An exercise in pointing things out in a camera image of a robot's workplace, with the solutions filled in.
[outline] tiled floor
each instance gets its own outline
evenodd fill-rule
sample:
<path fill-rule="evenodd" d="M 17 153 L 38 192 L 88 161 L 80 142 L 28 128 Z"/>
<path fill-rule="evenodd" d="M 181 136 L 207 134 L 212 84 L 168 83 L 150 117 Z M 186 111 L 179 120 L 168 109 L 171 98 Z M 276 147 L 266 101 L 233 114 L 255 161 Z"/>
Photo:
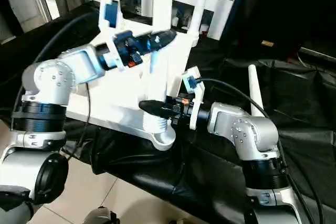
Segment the tiled floor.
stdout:
<path fill-rule="evenodd" d="M 0 120 L 0 147 L 6 139 L 8 128 Z M 168 224 L 181 218 L 205 223 L 112 175 L 95 175 L 89 165 L 76 159 L 69 166 L 65 191 L 39 209 L 29 224 L 82 224 L 85 216 L 101 205 L 114 211 L 121 224 Z"/>

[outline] robotic arm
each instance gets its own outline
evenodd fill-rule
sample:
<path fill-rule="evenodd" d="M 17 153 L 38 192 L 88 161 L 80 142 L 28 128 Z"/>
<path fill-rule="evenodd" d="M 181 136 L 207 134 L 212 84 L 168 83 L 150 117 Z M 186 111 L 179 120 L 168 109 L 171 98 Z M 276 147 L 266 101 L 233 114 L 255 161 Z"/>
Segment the robotic arm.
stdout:
<path fill-rule="evenodd" d="M 63 192 L 68 162 L 59 151 L 66 142 L 63 125 L 72 89 L 120 65 L 141 64 L 142 55 L 167 46 L 175 36 L 170 30 L 138 37 L 125 31 L 115 36 L 113 52 L 106 44 L 84 45 L 24 71 L 26 92 L 13 112 L 12 139 L 0 158 L 1 223 L 27 223 L 42 204 Z"/>
<path fill-rule="evenodd" d="M 222 136 L 235 145 L 251 205 L 251 211 L 244 214 L 245 223 L 302 224 L 277 147 L 276 126 L 268 118 L 251 116 L 228 104 L 214 102 L 209 111 L 202 109 L 204 84 L 195 82 L 199 77 L 196 67 L 188 69 L 183 77 L 188 93 L 195 93 L 195 99 L 168 97 L 166 103 L 142 101 L 139 107 L 152 115 L 171 119 L 175 124 L 181 118 L 188 119 L 193 130 L 196 121 L 206 121 L 209 133 Z"/>

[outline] black cable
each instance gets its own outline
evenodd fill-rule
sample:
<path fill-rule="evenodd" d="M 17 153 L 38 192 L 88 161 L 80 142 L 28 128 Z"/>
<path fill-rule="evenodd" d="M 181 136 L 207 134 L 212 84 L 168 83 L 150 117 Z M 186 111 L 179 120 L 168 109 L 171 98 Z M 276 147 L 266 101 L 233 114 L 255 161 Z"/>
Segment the black cable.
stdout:
<path fill-rule="evenodd" d="M 44 48 L 41 50 L 41 52 L 37 55 L 37 57 L 35 58 L 35 60 L 33 61 L 32 64 L 37 63 L 39 60 L 43 59 L 44 56 L 46 55 L 46 53 L 49 51 L 49 49 L 51 47 L 54 46 L 55 42 L 64 35 L 65 32 L 67 32 L 69 30 L 70 27 L 72 27 L 74 24 L 76 24 L 77 22 L 87 18 L 88 16 L 91 16 L 93 13 L 85 13 L 81 16 L 78 16 L 76 18 L 74 18 L 73 20 L 71 20 L 69 23 L 67 23 L 64 27 L 62 27 L 62 29 L 60 31 L 58 31 L 52 38 L 51 40 L 44 46 Z M 15 99 L 15 103 L 13 106 L 13 112 L 16 111 L 20 97 L 22 95 L 23 92 L 23 86 L 20 87 L 19 92 L 17 93 L 16 99 Z M 14 127 L 14 118 L 12 117 L 12 121 L 10 123 L 11 125 L 11 129 L 13 129 Z"/>
<path fill-rule="evenodd" d="M 10 111 L 10 112 L 12 112 L 12 108 L 10 108 L 10 107 L 0 107 L 0 111 Z"/>
<path fill-rule="evenodd" d="M 75 155 L 76 151 L 78 150 L 78 148 L 83 145 L 84 136 L 85 136 L 86 130 L 87 130 L 88 125 L 89 125 L 89 120 L 90 120 L 90 116 L 91 116 L 91 97 L 90 97 L 89 85 L 87 83 L 85 83 L 85 87 L 86 87 L 86 92 L 87 92 L 87 96 L 88 96 L 89 113 L 88 113 L 88 117 L 87 117 L 86 122 L 85 122 L 85 126 L 84 126 L 84 129 L 83 129 L 82 135 L 80 136 L 79 141 L 76 143 L 76 145 L 75 145 L 72 153 L 69 155 L 68 161 L 72 157 L 74 157 L 74 155 Z"/>
<path fill-rule="evenodd" d="M 301 173 L 301 175 L 305 178 L 311 192 L 314 195 L 314 198 L 316 200 L 316 205 L 319 211 L 319 218 L 320 218 L 320 224 L 324 224 L 324 213 L 323 213 L 323 204 L 321 202 L 321 200 L 319 199 L 313 184 L 309 178 L 309 176 L 304 172 L 305 169 L 302 167 L 302 165 L 300 164 L 300 162 L 298 162 L 298 160 L 289 152 L 286 152 L 286 154 L 289 156 L 289 158 L 293 161 L 293 163 L 296 165 L 296 167 L 298 168 L 299 172 Z"/>
<path fill-rule="evenodd" d="M 215 82 L 215 83 L 218 83 L 218 84 L 221 84 L 227 88 L 230 88 L 231 90 L 235 91 L 237 94 L 239 94 L 240 96 L 242 96 L 244 99 L 248 100 L 250 103 L 252 103 L 266 118 L 270 119 L 270 117 L 268 116 L 268 114 L 262 109 L 262 107 L 260 107 L 251 97 L 247 96 L 246 94 L 244 94 L 243 92 L 241 92 L 239 89 L 237 89 L 236 87 L 224 82 L 224 81 L 220 81 L 220 80 L 217 80 L 217 79 L 213 79 L 213 78 L 198 78 L 196 79 L 197 83 L 199 82 L 202 82 L 202 81 L 209 81 L 209 82 Z M 281 140 L 279 139 L 278 141 L 278 148 L 279 148 L 279 151 L 280 151 L 280 156 L 281 156 L 281 159 L 282 159 L 282 162 L 283 162 L 283 165 L 284 167 L 288 167 L 287 166 L 287 162 L 286 162 L 286 158 L 285 158 L 285 154 L 284 154 L 284 149 L 283 149 L 283 146 L 282 146 L 282 143 L 281 143 Z M 305 172 L 305 170 L 303 169 L 302 172 L 305 174 L 305 178 L 306 176 L 308 177 L 307 173 Z M 298 189 L 295 181 L 293 180 L 292 176 L 287 173 L 287 177 L 288 177 L 288 181 L 290 182 L 295 194 L 297 195 L 300 203 L 302 204 L 302 207 L 307 215 L 307 218 L 309 219 L 309 222 L 311 224 L 314 224 L 314 219 L 312 217 L 312 214 L 311 212 L 309 211 L 308 207 L 307 207 L 307 204 L 304 200 L 304 198 L 302 197 L 302 194 L 300 193 L 300 190 Z M 320 217 L 320 220 L 324 220 L 324 215 L 323 215 L 323 210 L 321 211 L 320 209 L 323 209 L 322 207 L 322 204 L 321 204 L 321 200 L 319 199 L 318 195 L 317 194 L 314 194 L 314 197 L 315 197 L 315 200 L 316 200 L 316 203 L 318 204 L 318 209 L 319 209 L 319 217 Z"/>
<path fill-rule="evenodd" d="M 291 186 L 292 186 L 295 194 L 298 196 L 298 199 L 299 199 L 299 201 L 300 201 L 300 203 L 301 203 L 301 205 L 303 207 L 303 210 L 304 210 L 304 212 L 305 212 L 305 214 L 306 214 L 306 216 L 308 218 L 309 223 L 315 223 L 315 221 L 313 219 L 313 216 L 312 216 L 312 214 L 311 214 L 311 212 L 310 212 L 310 210 L 309 210 L 309 208 L 308 208 L 308 206 L 307 206 L 304 198 L 302 197 L 302 194 L 300 193 L 300 189 L 297 186 L 296 182 L 294 181 L 293 177 L 288 173 L 287 174 L 287 178 L 288 178 L 289 183 L 291 184 Z"/>

